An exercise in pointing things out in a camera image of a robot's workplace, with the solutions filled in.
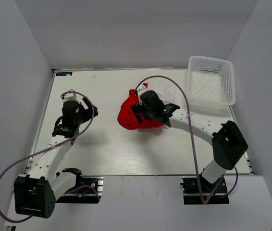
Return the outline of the red t shirt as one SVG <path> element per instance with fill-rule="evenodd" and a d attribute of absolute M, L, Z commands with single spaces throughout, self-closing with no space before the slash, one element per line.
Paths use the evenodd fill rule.
<path fill-rule="evenodd" d="M 131 110 L 131 106 L 135 103 L 138 103 L 138 97 L 135 95 L 135 89 L 130 89 L 129 96 L 121 105 L 119 114 L 117 116 L 117 121 L 123 128 L 128 130 L 135 130 L 139 128 L 149 129 L 163 126 L 163 124 L 158 123 L 155 119 L 151 119 L 143 124 L 139 124 Z"/>

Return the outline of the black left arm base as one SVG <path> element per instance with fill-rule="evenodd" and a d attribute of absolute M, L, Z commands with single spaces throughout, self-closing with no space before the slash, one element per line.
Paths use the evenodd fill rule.
<path fill-rule="evenodd" d="M 83 176 L 81 184 L 69 189 L 71 193 L 66 193 L 60 197 L 57 204 L 98 204 L 102 197 L 104 184 L 103 176 Z"/>

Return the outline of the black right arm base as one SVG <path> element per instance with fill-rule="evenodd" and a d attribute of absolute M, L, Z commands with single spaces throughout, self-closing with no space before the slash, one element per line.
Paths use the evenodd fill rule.
<path fill-rule="evenodd" d="M 203 192 L 204 201 L 207 200 L 210 193 L 213 191 L 214 194 L 208 201 L 208 205 L 226 205 L 229 203 L 228 195 L 224 196 L 228 193 L 227 185 L 225 178 L 222 180 L 217 180 L 214 184 L 209 184 L 202 177 L 200 177 L 201 189 Z M 187 177 L 182 178 L 180 185 L 183 188 L 183 200 L 184 205 L 204 205 L 200 198 L 200 192 L 198 190 L 198 181 L 196 177 Z"/>

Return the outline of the white t shirt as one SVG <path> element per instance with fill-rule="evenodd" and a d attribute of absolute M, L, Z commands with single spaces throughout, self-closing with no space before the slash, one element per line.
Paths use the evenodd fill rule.
<path fill-rule="evenodd" d="M 164 104 L 177 104 L 176 89 L 174 87 L 150 83 L 148 84 L 148 89 L 156 92 Z"/>

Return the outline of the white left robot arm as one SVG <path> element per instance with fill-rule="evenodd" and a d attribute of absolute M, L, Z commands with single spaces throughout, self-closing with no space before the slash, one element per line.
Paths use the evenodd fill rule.
<path fill-rule="evenodd" d="M 79 192 L 84 186 L 81 170 L 65 167 L 58 170 L 69 152 L 80 126 L 98 115 L 96 106 L 89 99 L 79 102 L 75 97 L 63 101 L 62 116 L 54 125 L 50 150 L 45 151 L 31 170 L 18 176 L 14 182 L 15 212 L 31 217 L 49 218 L 56 201 L 66 192 Z"/>

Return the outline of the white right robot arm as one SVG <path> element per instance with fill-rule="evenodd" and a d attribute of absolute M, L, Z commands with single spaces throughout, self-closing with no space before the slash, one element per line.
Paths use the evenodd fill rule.
<path fill-rule="evenodd" d="M 200 174 L 199 185 L 205 192 L 212 191 L 217 180 L 228 170 L 232 170 L 248 149 L 237 124 L 227 121 L 218 124 L 198 115 L 191 115 L 178 105 L 164 104 L 157 93 L 142 86 L 136 90 L 138 103 L 132 106 L 132 111 L 138 121 L 143 113 L 146 120 L 152 118 L 158 123 L 170 128 L 186 131 L 199 137 L 212 146 L 213 160 Z"/>

